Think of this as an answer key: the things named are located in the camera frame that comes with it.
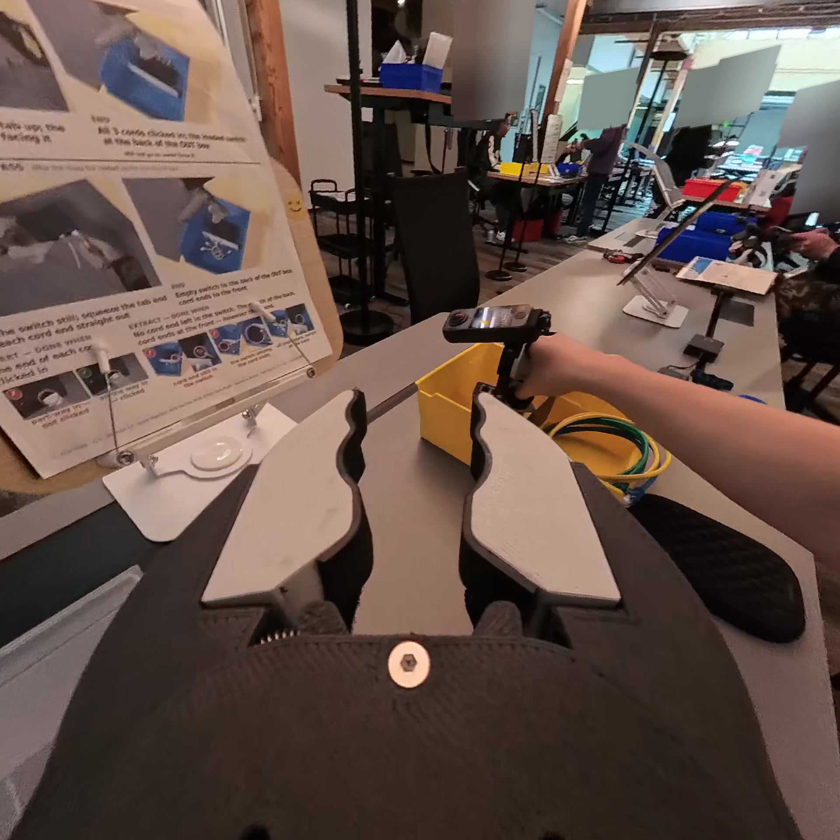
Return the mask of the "black utility cart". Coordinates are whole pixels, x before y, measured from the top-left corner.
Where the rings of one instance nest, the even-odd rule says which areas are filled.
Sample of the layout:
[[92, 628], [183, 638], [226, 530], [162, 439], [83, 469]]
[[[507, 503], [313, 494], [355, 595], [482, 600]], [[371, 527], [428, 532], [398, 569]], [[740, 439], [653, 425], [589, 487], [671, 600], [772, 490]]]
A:
[[317, 178], [310, 182], [310, 218], [319, 249], [334, 258], [338, 269], [328, 274], [332, 298], [348, 309], [362, 302], [359, 267], [361, 264], [356, 232], [355, 189], [339, 189], [333, 179]]

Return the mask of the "blue plastic bin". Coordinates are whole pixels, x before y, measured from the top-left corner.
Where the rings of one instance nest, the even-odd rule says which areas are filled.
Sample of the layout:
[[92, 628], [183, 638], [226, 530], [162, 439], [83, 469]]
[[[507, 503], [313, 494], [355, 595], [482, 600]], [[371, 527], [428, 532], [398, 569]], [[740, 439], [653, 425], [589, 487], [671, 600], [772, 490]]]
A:
[[443, 83], [443, 69], [412, 62], [383, 62], [379, 80], [384, 89], [422, 91], [438, 94]]
[[694, 227], [698, 232], [734, 238], [756, 221], [757, 219], [750, 215], [711, 209], [698, 216]]
[[726, 261], [732, 237], [718, 232], [688, 227], [658, 254], [657, 259], [681, 265], [701, 257]]

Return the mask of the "black wrist rest pad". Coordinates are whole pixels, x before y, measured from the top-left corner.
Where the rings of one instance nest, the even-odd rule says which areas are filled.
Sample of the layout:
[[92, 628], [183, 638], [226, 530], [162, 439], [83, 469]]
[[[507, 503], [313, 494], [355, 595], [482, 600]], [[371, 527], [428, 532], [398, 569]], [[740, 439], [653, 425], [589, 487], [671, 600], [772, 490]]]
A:
[[772, 644], [791, 644], [802, 637], [802, 588], [776, 552], [668, 498], [646, 495], [629, 512], [667, 552], [712, 615]]

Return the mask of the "black floor lamp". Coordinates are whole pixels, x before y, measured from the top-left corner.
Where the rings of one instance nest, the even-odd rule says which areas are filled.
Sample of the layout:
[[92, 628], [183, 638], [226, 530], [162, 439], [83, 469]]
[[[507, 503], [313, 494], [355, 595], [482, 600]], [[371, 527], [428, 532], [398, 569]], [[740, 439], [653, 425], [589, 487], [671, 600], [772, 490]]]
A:
[[643, 146], [649, 151], [658, 152], [663, 142], [684, 83], [684, 65], [688, 57], [689, 53], [679, 37], [661, 39], [653, 53], [657, 74], [639, 134]]
[[355, 347], [367, 348], [389, 338], [394, 324], [382, 311], [371, 309], [371, 283], [368, 270], [369, 246], [365, 230], [365, 182], [362, 142], [361, 46], [357, 1], [345, 1], [346, 33], [349, 56], [349, 102], [353, 149], [353, 189], [355, 196], [355, 245], [360, 283], [357, 309], [340, 316], [343, 338]]

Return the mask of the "black office chair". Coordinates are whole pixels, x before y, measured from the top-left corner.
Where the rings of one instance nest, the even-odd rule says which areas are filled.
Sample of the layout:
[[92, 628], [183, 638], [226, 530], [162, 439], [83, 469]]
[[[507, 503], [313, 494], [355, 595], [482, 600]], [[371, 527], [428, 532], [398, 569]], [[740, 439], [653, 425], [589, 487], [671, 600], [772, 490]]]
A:
[[480, 295], [466, 171], [390, 176], [395, 238], [414, 326]]

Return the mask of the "wooden support column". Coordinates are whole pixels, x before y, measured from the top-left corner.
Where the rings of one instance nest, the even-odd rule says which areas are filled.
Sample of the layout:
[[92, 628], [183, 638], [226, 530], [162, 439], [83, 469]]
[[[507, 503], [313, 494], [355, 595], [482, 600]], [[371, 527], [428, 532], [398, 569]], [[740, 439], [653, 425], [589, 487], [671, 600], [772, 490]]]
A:
[[245, 1], [245, 10], [255, 57], [264, 141], [270, 156], [287, 169], [297, 186], [301, 186], [280, 2]]

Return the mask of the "person's right hand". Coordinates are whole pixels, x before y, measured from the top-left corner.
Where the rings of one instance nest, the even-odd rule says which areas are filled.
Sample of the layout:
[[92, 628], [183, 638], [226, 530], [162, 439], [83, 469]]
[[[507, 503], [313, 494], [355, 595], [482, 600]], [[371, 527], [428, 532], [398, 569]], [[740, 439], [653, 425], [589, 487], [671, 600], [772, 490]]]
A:
[[515, 396], [561, 396], [588, 382], [597, 352], [557, 332], [542, 336], [525, 350], [518, 367]]

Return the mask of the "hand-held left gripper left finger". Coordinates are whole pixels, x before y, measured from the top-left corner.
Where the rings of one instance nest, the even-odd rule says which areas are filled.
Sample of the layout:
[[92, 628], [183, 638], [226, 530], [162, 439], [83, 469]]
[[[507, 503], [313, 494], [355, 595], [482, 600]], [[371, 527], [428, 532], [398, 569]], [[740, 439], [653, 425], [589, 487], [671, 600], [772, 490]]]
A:
[[202, 596], [204, 606], [356, 611], [373, 567], [359, 487], [364, 393], [342, 392], [262, 458]]

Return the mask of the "small printed sheet holder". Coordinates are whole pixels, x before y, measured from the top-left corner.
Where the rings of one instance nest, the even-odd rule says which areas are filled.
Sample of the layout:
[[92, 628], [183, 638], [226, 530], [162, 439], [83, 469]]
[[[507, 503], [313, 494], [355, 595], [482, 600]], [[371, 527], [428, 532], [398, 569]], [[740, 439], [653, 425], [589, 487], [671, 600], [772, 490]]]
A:
[[705, 340], [715, 340], [721, 320], [740, 326], [754, 324], [754, 300], [765, 298], [775, 282], [775, 272], [754, 268], [746, 263], [724, 262], [696, 257], [679, 269], [677, 278], [709, 287], [715, 302], [709, 317]]

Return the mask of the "yellow plastic bin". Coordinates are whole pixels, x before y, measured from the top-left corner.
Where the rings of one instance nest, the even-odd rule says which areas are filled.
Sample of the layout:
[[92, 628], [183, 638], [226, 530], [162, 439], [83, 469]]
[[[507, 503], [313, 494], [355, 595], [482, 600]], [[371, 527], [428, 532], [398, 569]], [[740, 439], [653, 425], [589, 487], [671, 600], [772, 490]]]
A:
[[[500, 355], [499, 344], [475, 344], [416, 382], [421, 438], [467, 465], [473, 393], [478, 384], [496, 383]], [[639, 501], [672, 461], [618, 409], [583, 392], [557, 397], [539, 427], [626, 504]]]

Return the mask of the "person's right forearm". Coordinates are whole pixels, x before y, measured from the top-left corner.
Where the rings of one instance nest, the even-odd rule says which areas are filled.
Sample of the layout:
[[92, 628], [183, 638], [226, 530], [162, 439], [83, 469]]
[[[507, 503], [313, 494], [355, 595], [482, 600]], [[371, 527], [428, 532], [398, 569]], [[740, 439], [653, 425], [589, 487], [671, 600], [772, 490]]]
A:
[[629, 415], [724, 496], [838, 568], [839, 431], [590, 351], [585, 390]]

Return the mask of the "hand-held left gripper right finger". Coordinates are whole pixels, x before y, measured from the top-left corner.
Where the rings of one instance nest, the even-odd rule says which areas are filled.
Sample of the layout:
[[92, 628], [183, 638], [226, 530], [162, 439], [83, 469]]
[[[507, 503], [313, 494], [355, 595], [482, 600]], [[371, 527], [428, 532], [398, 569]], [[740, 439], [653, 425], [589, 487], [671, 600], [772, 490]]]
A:
[[621, 594], [572, 462], [489, 392], [474, 395], [463, 519], [468, 546], [550, 605], [616, 607]]

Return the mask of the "wooden standing desk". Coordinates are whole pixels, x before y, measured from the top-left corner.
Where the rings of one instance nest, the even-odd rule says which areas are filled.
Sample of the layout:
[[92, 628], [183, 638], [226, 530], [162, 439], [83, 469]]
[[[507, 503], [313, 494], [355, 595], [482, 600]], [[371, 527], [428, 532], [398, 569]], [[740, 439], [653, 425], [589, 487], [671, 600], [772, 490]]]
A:
[[[349, 101], [349, 79], [338, 79], [324, 87], [325, 92], [341, 96]], [[385, 221], [387, 177], [401, 176], [403, 163], [398, 162], [395, 170], [385, 168], [387, 156], [386, 138], [390, 136], [385, 122], [387, 112], [406, 112], [412, 123], [424, 125], [427, 137], [431, 127], [445, 130], [457, 128], [451, 112], [450, 92], [438, 94], [422, 91], [384, 89], [378, 80], [361, 82], [362, 142], [364, 154], [365, 212], [370, 211], [372, 224], [372, 274], [371, 284], [375, 299], [397, 307], [407, 307], [409, 301], [385, 289]]]

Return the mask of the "white tablet stand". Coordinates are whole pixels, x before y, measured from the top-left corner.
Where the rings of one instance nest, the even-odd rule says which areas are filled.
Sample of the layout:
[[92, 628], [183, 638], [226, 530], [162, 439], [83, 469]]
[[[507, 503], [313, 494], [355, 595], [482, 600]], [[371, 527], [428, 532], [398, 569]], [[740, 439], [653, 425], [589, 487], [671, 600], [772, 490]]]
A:
[[689, 313], [677, 301], [674, 278], [649, 267], [633, 266], [624, 271], [622, 282], [635, 290], [622, 313], [669, 329], [680, 328]]

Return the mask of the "dark tablet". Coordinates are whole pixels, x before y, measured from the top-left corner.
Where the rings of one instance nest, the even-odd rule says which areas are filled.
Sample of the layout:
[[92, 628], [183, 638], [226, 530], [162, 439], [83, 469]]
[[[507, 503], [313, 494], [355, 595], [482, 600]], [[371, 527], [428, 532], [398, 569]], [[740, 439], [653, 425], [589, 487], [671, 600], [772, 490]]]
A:
[[[736, 180], [728, 179], [726, 181], [732, 182], [732, 181], [736, 181]], [[686, 199], [689, 204], [694, 204], [695, 205], [694, 212], [691, 215], [685, 217], [677, 225], [672, 226], [672, 227], [664, 227], [659, 232], [658, 238], [657, 238], [654, 246], [652, 247], [652, 249], [645, 256], [643, 256], [640, 259], [633, 262], [628, 269], [632, 268], [633, 266], [636, 266], [637, 268], [642, 268], [642, 267], [651, 268], [654, 265], [655, 262], [660, 260], [660, 259], [657, 259], [657, 256], [662, 251], [662, 249], [666, 248], [668, 245], [670, 245], [670, 243], [673, 242], [679, 236], [679, 234], [682, 231], [684, 231], [686, 228], [694, 227], [694, 223], [696, 222], [699, 215], [702, 215], [703, 213], [705, 213], [706, 211], [709, 211], [711, 209], [719, 209], [719, 207], [721, 207], [723, 204], [725, 204], [724, 202], [719, 202], [718, 201], [718, 195], [719, 195], [719, 192], [725, 190], [726, 188], [727, 188], [726, 184], [722, 185], [706, 201], [703, 201], [701, 199], [691, 199], [691, 200]], [[625, 285], [622, 282], [622, 278], [618, 281], [618, 284], [620, 286]]]

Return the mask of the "red plastic bin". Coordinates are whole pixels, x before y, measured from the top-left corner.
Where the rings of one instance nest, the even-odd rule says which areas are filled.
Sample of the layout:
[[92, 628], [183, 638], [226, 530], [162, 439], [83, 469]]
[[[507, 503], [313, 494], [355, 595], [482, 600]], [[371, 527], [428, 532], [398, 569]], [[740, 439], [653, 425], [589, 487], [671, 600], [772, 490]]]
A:
[[728, 182], [721, 178], [707, 178], [707, 177], [693, 177], [685, 183], [682, 188], [682, 196], [691, 200], [703, 200], [708, 198], [718, 190], [722, 185], [727, 185], [727, 188], [717, 196], [719, 202], [735, 203], [740, 200], [741, 195], [748, 187], [746, 182], [732, 181]]

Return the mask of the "printed instruction sheet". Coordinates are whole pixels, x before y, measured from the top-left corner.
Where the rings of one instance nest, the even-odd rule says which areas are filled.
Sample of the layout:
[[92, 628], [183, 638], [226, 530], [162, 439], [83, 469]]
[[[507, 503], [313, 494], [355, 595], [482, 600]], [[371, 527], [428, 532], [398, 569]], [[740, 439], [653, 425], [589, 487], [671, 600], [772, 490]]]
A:
[[2, 436], [52, 479], [334, 355], [200, 2], [2, 2]]

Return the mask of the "white sheet stand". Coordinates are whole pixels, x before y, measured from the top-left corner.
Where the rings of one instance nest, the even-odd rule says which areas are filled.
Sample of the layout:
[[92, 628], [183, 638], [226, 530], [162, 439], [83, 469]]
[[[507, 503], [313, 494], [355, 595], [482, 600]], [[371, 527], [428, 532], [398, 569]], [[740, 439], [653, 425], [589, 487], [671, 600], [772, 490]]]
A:
[[252, 301], [249, 307], [251, 325], [262, 328], [273, 350], [293, 352], [294, 361], [265, 383], [129, 444], [114, 444], [100, 457], [115, 466], [102, 483], [147, 540], [168, 543], [180, 536], [295, 426], [272, 400], [316, 377], [318, 356], [306, 347], [316, 323], [303, 303], [269, 310]]

